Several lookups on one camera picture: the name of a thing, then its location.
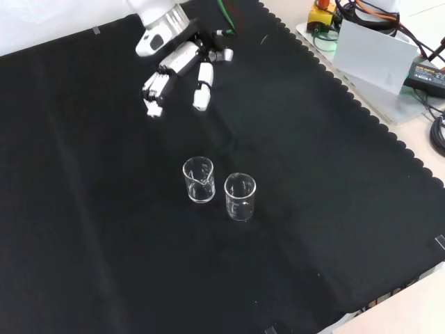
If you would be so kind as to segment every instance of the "black cable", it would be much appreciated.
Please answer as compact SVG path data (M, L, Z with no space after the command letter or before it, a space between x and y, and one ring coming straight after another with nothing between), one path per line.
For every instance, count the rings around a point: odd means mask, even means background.
M436 118L430 129L431 146L433 146L436 152L443 157L445 157L445 138L444 134L442 133L442 127L444 126L444 115L445 113Z
M414 89L414 92L416 93L417 97L421 100L421 103L426 107L432 118L434 118L434 121L432 122L431 128L430 128L430 143L432 148L435 149L437 153L439 153L441 156L445 157L445 138L444 134L442 133L442 128L445 128L444 124L444 117L445 117L445 111L439 110L433 106L431 106L428 103L428 96L425 95L425 99L422 98L417 92L417 90ZM440 116L436 116L432 109L435 111L440 112Z
M428 96L425 94L425 97L422 97L416 89L413 89L414 93L416 94L416 96L419 98L419 102L423 104L423 106L425 107L426 110L428 110L428 112L430 113L430 115L432 116L432 118L436 119L437 116L435 114L432 113L432 110L437 111L438 113L443 113L444 111L436 108L435 106L432 106L429 102L428 102Z

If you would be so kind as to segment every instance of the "yellow device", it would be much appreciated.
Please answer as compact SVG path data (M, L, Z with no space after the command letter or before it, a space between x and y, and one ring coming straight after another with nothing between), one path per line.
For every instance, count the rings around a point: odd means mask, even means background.
M330 26L332 24L333 15L328 11L331 13L335 13L335 5L329 3L325 10L320 10L314 3L312 5L311 11L309 12L309 17L307 18L307 30L314 31L314 29L320 23Z

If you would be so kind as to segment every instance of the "black tablecloth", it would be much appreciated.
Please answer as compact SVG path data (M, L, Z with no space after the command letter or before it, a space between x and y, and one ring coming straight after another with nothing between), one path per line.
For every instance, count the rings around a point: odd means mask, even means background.
M0 60L2 333L316 333L443 259L442 183L256 0L233 6L205 113L195 68L147 118L165 55L137 57L136 16ZM214 1L186 11L225 26ZM236 171L258 185L245 225L225 213Z

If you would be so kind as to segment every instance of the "red wire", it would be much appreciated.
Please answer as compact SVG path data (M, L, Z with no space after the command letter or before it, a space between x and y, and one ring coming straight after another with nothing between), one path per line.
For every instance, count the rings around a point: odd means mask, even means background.
M231 11L235 16L238 17L238 26L241 28L243 26L243 16L238 13L238 11L232 7L232 5L228 2L228 0L222 0L224 5L227 7L229 11Z

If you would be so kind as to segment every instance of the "table surface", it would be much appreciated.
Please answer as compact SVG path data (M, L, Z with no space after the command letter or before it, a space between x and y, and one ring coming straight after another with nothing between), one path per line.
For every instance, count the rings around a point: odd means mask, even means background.
M445 268L352 319L333 334L445 333Z

